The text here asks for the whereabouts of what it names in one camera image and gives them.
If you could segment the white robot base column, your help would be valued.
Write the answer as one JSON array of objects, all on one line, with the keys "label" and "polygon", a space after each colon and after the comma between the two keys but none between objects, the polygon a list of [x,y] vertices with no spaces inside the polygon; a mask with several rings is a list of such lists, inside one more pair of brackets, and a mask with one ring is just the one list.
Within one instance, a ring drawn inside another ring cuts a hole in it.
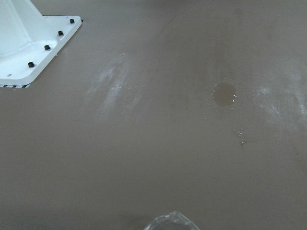
[{"label": "white robot base column", "polygon": [[29,0],[0,2],[0,85],[26,88],[82,24],[80,16],[43,16]]}]

